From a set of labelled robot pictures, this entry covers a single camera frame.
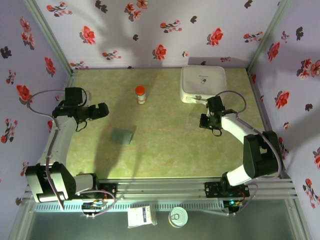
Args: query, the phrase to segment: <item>green patterned table surface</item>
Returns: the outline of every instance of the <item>green patterned table surface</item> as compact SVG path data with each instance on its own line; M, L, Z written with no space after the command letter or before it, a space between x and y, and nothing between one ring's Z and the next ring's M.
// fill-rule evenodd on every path
M241 118L262 129L258 107L244 68L225 69L227 86L243 94ZM80 70L75 86L90 91L90 104L106 103L107 117L88 123L71 140L67 168L73 175L99 178L216 177L242 164L243 145L229 132L215 137L199 128L206 107L180 100L181 69ZM135 87L147 101L137 104ZM239 111L241 98L226 93L227 109ZM134 131L130 145L111 140L114 128Z

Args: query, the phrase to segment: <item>green sponge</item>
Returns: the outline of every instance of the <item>green sponge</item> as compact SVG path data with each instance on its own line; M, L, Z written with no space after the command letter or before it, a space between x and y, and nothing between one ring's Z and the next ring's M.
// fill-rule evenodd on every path
M111 133L111 140L118 144L129 145L133 136L133 131L114 128Z

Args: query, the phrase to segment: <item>floral wallpaper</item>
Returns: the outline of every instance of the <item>floral wallpaper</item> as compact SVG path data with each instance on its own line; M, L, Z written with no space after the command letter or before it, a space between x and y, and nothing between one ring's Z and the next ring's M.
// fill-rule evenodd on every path
M320 236L319 8L318 0L294 1L251 71L314 240Z
M279 0L35 0L70 67L248 67ZM274 58L277 45L272 49Z
M0 238L6 240L23 202L26 169L37 163L49 137L48 119L32 113L27 101L39 91L63 89L67 73L21 0L3 1L0 20L6 23L0 25ZM57 94L38 95L31 104L51 113Z

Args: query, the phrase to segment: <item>small bottle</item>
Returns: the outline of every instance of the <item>small bottle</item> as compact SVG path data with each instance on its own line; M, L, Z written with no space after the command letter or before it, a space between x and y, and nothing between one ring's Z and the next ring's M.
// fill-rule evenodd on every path
M135 88L135 94L138 104L144 104L146 102L146 91L143 86L137 86Z

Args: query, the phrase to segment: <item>orange bottle cap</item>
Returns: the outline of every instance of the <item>orange bottle cap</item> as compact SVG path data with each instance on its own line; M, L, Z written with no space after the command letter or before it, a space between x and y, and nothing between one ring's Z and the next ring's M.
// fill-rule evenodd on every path
M135 88L135 93L137 94L137 95L143 95L143 94L145 94L145 87L143 87L143 86L137 86L136 88Z

